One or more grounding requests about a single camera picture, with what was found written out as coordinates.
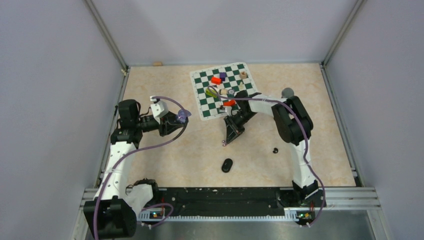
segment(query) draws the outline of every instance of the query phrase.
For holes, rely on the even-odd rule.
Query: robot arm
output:
[[[236,100],[240,110],[235,115],[224,118],[226,138],[223,145],[228,145],[240,136],[245,131],[244,124],[256,115],[256,113],[264,113],[272,116],[277,126],[278,134],[284,142],[290,145],[294,168],[292,184],[297,198],[303,201],[316,193],[318,191],[318,182],[303,159],[305,141],[308,141],[308,144],[310,143],[311,130],[314,125],[300,99],[297,96],[273,98],[261,93],[254,93],[248,96],[245,90],[237,93],[235,98],[270,99],[285,102],[300,119],[308,139],[304,139],[298,123],[290,117],[289,112],[281,104],[263,100]],[[311,163],[309,151],[306,155],[306,160]]]
[[[110,136],[110,156],[106,166],[106,174],[110,178],[100,199],[97,215],[98,236],[100,239],[132,237],[136,231],[137,216],[143,207],[154,197],[158,186],[154,180],[142,180],[126,194],[127,177],[134,160],[134,154],[126,157],[115,169],[113,166],[124,156],[139,148],[143,133],[158,130],[161,137],[166,136],[184,126],[181,118],[168,110],[163,101],[150,98],[153,104],[152,115],[140,115],[140,104],[128,99],[118,104],[119,119],[117,127]],[[94,200],[84,204],[83,212],[93,234],[93,218],[97,191]]]

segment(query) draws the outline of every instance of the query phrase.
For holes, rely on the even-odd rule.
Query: yellow-green object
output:
[[[206,88],[205,93],[214,98],[218,97],[217,94],[215,92],[212,92],[209,88]]]

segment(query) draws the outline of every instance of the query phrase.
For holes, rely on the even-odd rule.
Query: beige table surface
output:
[[[259,92],[281,97],[290,87],[299,96],[313,121],[310,150],[312,167],[325,186],[354,186],[351,167],[342,143],[333,109],[316,63],[248,64]],[[222,147],[226,126],[222,118],[201,121],[189,72],[213,65],[132,67],[124,100],[141,103],[141,112],[151,104],[149,96],[170,97],[192,113],[184,134],[157,149],[136,153],[128,184],[155,179],[160,187],[286,187],[292,185],[293,168],[288,143],[277,132],[271,116],[255,115],[245,132]],[[179,108],[167,102],[169,110]],[[158,131],[144,133],[140,146],[171,139]],[[221,166],[231,158],[231,171]]]

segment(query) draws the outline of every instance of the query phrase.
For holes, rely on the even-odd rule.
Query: checkered mat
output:
[[[246,72],[247,78],[241,79],[241,72]],[[225,81],[223,81],[220,85],[211,83],[211,78],[219,78],[220,73],[226,73]],[[226,116],[226,113],[220,113],[219,111],[219,108],[223,103],[219,101],[217,97],[212,97],[206,94],[206,88],[209,85],[214,86],[219,90],[233,89],[234,95],[240,91],[239,86],[241,84],[244,85],[244,88],[247,90],[249,95],[258,91],[245,62],[235,62],[227,65],[192,71],[190,72],[190,78],[191,84],[193,85],[195,100],[198,106],[199,116],[202,121]],[[239,107],[237,105],[233,107],[233,111],[238,109]]]

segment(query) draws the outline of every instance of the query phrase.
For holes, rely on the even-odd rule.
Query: red block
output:
[[[210,82],[216,85],[220,85],[222,83],[221,78],[214,77],[214,76],[210,79]]]
[[[236,105],[236,100],[233,99],[233,100],[230,100],[230,101],[226,101],[226,102],[223,103],[223,105],[226,106],[226,107],[232,107],[232,106]]]

